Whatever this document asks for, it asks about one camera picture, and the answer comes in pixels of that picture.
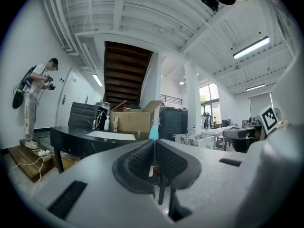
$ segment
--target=person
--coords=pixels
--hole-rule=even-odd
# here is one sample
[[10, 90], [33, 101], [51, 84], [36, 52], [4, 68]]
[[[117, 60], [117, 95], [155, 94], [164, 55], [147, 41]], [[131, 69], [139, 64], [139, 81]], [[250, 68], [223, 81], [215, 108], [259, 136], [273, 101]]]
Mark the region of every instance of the person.
[[[236, 1], [246, 1], [246, 0], [218, 0], [219, 2], [225, 5], [233, 5]], [[280, 0], [271, 0], [277, 17], [277, 22], [283, 36], [284, 41], [286, 42], [291, 54], [293, 57], [296, 57], [302, 47], [300, 41], [300, 29], [290, 15], [290, 12], [285, 7], [285, 5]]]
[[36, 121], [36, 107], [43, 92], [46, 89], [53, 90], [55, 87], [50, 85], [53, 78], [50, 77], [47, 71], [57, 71], [58, 60], [52, 58], [46, 64], [39, 64], [35, 67], [33, 72], [29, 75], [31, 86], [25, 90], [25, 146], [30, 149], [37, 149], [37, 143], [33, 141], [34, 125]]

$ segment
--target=staircase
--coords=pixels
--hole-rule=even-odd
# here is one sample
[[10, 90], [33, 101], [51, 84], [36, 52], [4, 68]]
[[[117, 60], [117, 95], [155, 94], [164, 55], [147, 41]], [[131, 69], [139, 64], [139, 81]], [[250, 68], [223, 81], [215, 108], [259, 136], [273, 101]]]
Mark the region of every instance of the staircase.
[[104, 52], [104, 101], [117, 106], [139, 104], [143, 80], [152, 52], [126, 44], [106, 42]]

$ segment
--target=cardboard box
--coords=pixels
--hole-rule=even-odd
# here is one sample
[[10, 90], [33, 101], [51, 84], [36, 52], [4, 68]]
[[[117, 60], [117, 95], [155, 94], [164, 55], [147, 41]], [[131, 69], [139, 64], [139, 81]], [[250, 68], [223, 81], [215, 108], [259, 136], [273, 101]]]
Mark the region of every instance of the cardboard box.
[[114, 121], [118, 117], [118, 132], [150, 132], [154, 111], [161, 103], [162, 101], [150, 101], [144, 109], [127, 109], [130, 112], [112, 110], [110, 112], [111, 130], [114, 129]]

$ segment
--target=fluorescent light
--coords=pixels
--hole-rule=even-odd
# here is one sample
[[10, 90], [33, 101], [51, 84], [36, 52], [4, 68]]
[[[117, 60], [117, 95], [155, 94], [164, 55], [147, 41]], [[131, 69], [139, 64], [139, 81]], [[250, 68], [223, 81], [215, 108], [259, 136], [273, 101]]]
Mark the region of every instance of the fluorescent light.
[[263, 39], [258, 40], [257, 42], [253, 43], [252, 45], [244, 48], [243, 50], [237, 52], [236, 54], [233, 55], [234, 59], [237, 60], [248, 53], [268, 44], [270, 42], [270, 38], [268, 36], [264, 37]]
[[258, 86], [254, 86], [254, 87], [252, 87], [252, 88], [246, 89], [246, 91], [250, 91], [250, 90], [254, 90], [254, 89], [259, 89], [259, 88], [262, 88], [262, 87], [264, 87], [264, 86], [265, 86], [265, 84], [258, 85]]
[[99, 84], [99, 86], [103, 87], [103, 84], [101, 83], [99, 77], [97, 76], [97, 74], [93, 74], [94, 79], [97, 81], [97, 83]]

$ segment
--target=white t-shirt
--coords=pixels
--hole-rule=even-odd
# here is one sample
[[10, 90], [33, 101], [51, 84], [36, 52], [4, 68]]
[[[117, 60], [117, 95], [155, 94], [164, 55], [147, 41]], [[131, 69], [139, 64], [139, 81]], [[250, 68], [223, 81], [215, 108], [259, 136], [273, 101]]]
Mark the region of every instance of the white t-shirt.
[[[43, 76], [47, 71], [47, 67], [45, 64], [41, 63], [37, 65], [37, 67], [34, 69], [33, 73], [38, 74]], [[42, 86], [44, 85], [44, 81], [37, 81], [37, 80], [32, 80], [32, 85], [31, 87], [27, 86], [26, 92], [27, 95], [33, 95], [36, 100], [39, 100], [42, 94]]]

